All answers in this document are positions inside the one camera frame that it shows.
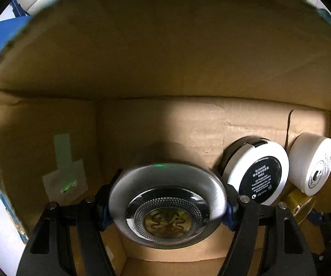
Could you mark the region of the round silver tin gold emblem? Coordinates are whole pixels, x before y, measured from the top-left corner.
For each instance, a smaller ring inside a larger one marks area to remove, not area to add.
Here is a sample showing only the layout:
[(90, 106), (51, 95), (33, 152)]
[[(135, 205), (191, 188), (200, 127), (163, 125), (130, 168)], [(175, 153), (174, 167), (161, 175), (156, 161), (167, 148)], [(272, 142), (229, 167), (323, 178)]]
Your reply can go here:
[(130, 240), (179, 249), (210, 236), (227, 211), (222, 181), (189, 163), (156, 163), (124, 170), (109, 195), (109, 212)]

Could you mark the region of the white sticker with green tape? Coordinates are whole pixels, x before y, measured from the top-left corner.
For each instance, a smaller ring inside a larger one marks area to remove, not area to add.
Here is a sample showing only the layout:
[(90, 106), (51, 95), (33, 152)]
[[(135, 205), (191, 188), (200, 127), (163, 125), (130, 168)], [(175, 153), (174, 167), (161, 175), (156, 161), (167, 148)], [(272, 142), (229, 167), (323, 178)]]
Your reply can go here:
[(66, 206), (88, 191), (83, 160), (72, 160), (68, 133), (54, 136), (57, 170), (42, 177), (50, 202)]

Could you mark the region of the white cream jar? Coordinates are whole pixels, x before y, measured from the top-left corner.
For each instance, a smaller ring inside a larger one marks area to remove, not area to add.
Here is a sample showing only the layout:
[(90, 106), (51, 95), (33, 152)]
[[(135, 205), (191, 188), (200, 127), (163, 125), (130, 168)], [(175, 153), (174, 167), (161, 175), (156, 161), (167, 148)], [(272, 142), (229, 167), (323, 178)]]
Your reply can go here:
[(290, 148), (288, 180), (302, 193), (313, 196), (331, 173), (331, 138), (300, 134)]

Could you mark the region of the cardboard box blue printed outside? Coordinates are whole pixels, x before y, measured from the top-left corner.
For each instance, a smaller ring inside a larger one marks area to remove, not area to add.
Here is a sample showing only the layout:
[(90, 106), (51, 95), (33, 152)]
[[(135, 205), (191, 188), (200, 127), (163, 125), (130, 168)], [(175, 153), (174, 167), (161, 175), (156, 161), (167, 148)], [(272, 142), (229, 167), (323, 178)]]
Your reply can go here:
[[(0, 192), (28, 240), (65, 133), (88, 185), (67, 206), (118, 169), (218, 170), (245, 136), (287, 155), (300, 134), (331, 138), (331, 25), (301, 0), (58, 0), (0, 51)], [(331, 212), (331, 173), (314, 195)], [(234, 233), (179, 249), (100, 235), (115, 275), (219, 275)]]

